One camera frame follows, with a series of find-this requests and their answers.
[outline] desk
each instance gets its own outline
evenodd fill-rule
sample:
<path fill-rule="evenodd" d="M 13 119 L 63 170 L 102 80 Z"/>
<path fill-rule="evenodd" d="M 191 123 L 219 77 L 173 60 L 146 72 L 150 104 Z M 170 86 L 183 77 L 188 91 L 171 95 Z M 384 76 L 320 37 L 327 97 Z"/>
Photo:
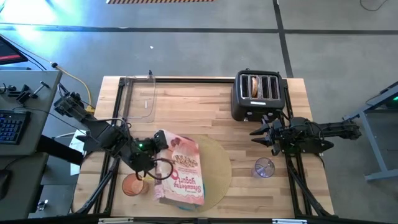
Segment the desk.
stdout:
<path fill-rule="evenodd" d="M 45 82 L 50 88 L 43 88 L 37 94 L 37 99 L 29 99 L 25 105 L 31 108 L 37 108 L 49 112 L 55 93 L 57 92 L 57 85 L 61 79 L 62 72 L 59 71 L 33 71 L 33 70 L 7 70 L 0 71 L 0 85 L 5 83 L 17 87 L 21 90 L 22 86 L 26 84 L 33 91 L 41 86 L 40 81 Z M 7 97 L 6 94 L 0 95 L 0 110 L 11 110 L 20 105 L 17 104 L 15 98 Z M 44 129 L 45 121 L 47 120 L 47 113 L 41 111 L 32 111 L 30 115 L 29 124 L 25 133 L 19 143 L 16 145 L 0 145 L 0 156 L 10 155 L 30 155 L 36 151 L 40 136 Z"/>
<path fill-rule="evenodd" d="M 95 116 L 112 117 L 119 77 L 104 77 Z M 307 92 L 303 79 L 288 79 L 290 98 L 295 116 L 311 119 Z M 292 218 L 292 199 L 285 157 L 272 156 L 271 149 L 251 142 L 249 133 L 259 123 L 237 122 L 230 112 L 232 84 L 227 83 L 156 83 L 154 122 L 134 122 L 131 134 L 135 138 L 153 136 L 157 129 L 176 134 L 203 134 L 217 140 L 229 153 L 232 181 L 228 193 L 219 204 L 202 213 L 180 210 L 154 201 L 153 189 L 147 195 L 128 197 L 121 184 L 132 173 L 121 164 L 114 193 L 111 216 L 122 217 L 214 217 L 214 218 Z M 96 152 L 82 165 L 73 206 L 80 208 L 93 193 L 100 178 L 104 153 Z M 268 179 L 251 177 L 250 170 L 259 157 L 268 157 L 275 164 L 275 174 Z M 303 154 L 308 188 L 325 210 L 333 213 L 325 171 L 319 158 Z M 108 189 L 105 189 L 105 204 Z M 303 209 L 302 194 L 298 191 Z"/>
<path fill-rule="evenodd" d="M 21 90 L 23 84 L 26 84 L 35 91 L 40 86 L 40 81 L 45 82 L 50 88 L 43 88 L 37 94 L 37 99 L 29 99 L 25 105 L 50 111 L 61 76 L 62 73 L 59 71 L 0 71 L 0 85 L 4 82 L 7 86 L 14 85 L 17 90 Z M 11 110 L 18 106 L 20 105 L 16 103 L 15 98 L 9 98 L 6 94 L 0 95 L 0 110 Z M 47 113 L 32 111 L 30 122 L 20 144 L 18 146 L 0 144 L 0 169 L 21 155 L 30 155 L 15 162 L 9 168 L 12 171 L 12 177 L 7 195 L 0 200 L 0 220 L 27 218 L 29 212 L 36 206 L 35 199 L 48 154 L 35 153 L 35 151 L 47 116 Z"/>

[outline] orange striped tape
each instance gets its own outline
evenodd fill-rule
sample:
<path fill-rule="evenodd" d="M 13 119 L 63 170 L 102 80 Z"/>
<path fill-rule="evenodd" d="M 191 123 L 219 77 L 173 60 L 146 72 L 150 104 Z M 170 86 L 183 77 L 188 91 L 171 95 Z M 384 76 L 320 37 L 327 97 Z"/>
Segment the orange striped tape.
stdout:
<path fill-rule="evenodd" d="M 213 2 L 215 0 L 107 0 L 108 4 Z"/>

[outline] gray floor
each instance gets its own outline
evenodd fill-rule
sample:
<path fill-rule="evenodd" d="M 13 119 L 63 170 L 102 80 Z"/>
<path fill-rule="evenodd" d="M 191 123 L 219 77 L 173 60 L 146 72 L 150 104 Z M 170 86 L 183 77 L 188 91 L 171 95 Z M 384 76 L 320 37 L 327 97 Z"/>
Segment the gray floor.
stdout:
<path fill-rule="evenodd" d="M 29 5 L 21 10 L 17 0 L 9 2 L 12 3 L 0 14 L 3 22 L 276 28 L 271 0 L 134 5 L 106 5 L 105 0 L 59 0 L 53 1 L 53 8 L 40 13 L 29 10 Z M 41 3 L 35 7 L 47 7 L 44 1 L 38 2 Z M 279 2 L 286 29 L 398 29 L 398 1 L 388 1 L 377 12 L 365 11 L 357 0 Z M 364 0 L 368 7 L 377 7 L 379 3 Z M 235 76 L 238 70 L 249 67 L 280 71 L 285 77 L 277 34 L 38 32 L 29 27 L 2 33 L 87 82 L 94 105 L 104 75 L 139 75 L 151 69 L 155 75 Z M 396 35 L 287 35 L 286 39 L 294 77 L 305 79 L 316 122 L 339 121 L 397 81 Z M 85 89 L 79 83 L 69 77 L 63 77 L 62 83 L 86 99 Z M 44 134 L 55 136 L 70 131 L 72 128 L 49 118 Z M 398 180 L 364 180 L 364 174 L 379 171 L 367 139 L 333 142 L 335 147 L 325 153 L 325 164 L 336 214 L 398 223 Z M 398 153 L 390 152 L 388 157 L 397 161 Z"/>

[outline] pink book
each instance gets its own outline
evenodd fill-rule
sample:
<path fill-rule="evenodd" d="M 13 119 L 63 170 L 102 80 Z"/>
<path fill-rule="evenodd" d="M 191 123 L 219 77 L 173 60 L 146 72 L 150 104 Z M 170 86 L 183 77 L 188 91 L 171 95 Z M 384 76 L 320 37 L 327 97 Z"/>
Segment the pink book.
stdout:
<path fill-rule="evenodd" d="M 201 176 L 199 145 L 187 138 L 163 130 L 168 149 L 161 150 L 156 157 L 172 161 L 172 175 L 165 180 L 156 180 L 155 197 L 160 203 L 175 205 L 189 210 L 205 203 Z M 156 175 L 170 174 L 170 164 L 158 162 Z"/>

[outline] black toaster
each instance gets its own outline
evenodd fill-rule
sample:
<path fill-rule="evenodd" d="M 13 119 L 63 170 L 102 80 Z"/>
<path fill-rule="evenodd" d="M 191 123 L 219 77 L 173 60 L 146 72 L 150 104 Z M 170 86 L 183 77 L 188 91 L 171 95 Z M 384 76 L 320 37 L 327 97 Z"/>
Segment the black toaster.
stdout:
<path fill-rule="evenodd" d="M 231 113 L 236 121 L 261 121 L 262 115 L 276 119 L 285 107 L 282 77 L 276 72 L 238 72 L 231 90 Z"/>

